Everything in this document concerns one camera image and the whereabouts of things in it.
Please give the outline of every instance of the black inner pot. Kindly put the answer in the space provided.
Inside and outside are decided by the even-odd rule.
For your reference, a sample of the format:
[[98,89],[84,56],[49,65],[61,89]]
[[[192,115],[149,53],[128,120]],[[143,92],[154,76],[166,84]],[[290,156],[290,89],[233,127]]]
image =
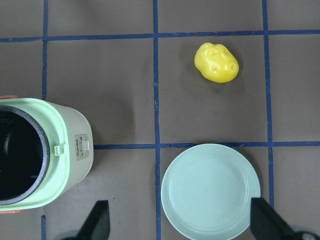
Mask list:
[[45,131],[33,117],[0,105],[0,205],[20,202],[38,188],[49,154]]

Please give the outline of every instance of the grid square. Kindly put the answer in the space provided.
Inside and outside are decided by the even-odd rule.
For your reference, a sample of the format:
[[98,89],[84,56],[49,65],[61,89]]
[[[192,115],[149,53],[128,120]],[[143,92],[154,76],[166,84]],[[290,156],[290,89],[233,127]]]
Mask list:
[[320,138],[319,35],[269,37],[273,140]]
[[42,41],[0,43],[0,96],[41,99],[42,50]]
[[43,0],[1,0],[0,38],[43,36]]
[[320,28],[320,1],[267,1],[269,30],[310,30]]
[[[239,62],[227,83],[205,79],[194,65],[198,47],[224,44]],[[162,143],[267,140],[262,36],[159,39],[159,124]]]
[[155,151],[95,150],[83,181],[44,207],[47,239],[74,237],[96,201],[108,200],[108,240],[154,239]]
[[47,99],[83,113],[94,144],[154,144],[153,40],[48,43]]
[[[269,181],[268,181],[268,149],[266,147],[235,147],[235,150],[245,156],[248,161],[253,165],[262,189],[262,196],[266,201],[269,199]],[[171,164],[171,162],[182,153],[186,148],[163,148],[161,149],[161,181],[162,178]],[[180,234],[169,222],[165,212],[161,209],[161,236],[162,239],[170,240],[187,240],[188,238]],[[250,228],[244,231],[235,240],[255,240]]]
[[262,30],[262,4],[252,0],[158,1],[160,33]]
[[0,214],[1,239],[41,239],[42,207],[26,209],[20,213]]
[[274,207],[296,231],[320,235],[320,148],[273,149]]
[[49,36],[153,32],[150,0],[50,0],[48,9]]

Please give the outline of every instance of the light green plate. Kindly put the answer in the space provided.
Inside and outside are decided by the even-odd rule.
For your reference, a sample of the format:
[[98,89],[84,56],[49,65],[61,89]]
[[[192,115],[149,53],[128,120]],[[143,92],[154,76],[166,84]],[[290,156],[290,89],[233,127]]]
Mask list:
[[252,165],[239,152],[201,144],[178,155],[161,186],[165,215],[193,240],[230,240],[250,225],[251,198],[261,196]]

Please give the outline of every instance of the yellow toy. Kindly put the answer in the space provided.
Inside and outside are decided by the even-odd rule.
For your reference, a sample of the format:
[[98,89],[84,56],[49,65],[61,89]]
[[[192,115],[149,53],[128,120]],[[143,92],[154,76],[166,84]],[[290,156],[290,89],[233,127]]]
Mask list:
[[239,72],[239,64],[229,50],[222,44],[210,42],[196,51],[194,65],[206,79],[216,83],[229,82]]

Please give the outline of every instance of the rice cooker label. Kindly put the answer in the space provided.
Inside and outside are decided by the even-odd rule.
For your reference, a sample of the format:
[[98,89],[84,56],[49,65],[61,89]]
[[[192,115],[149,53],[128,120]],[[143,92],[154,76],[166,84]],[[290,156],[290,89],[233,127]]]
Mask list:
[[78,161],[89,156],[89,146],[87,134],[75,135],[75,156]]

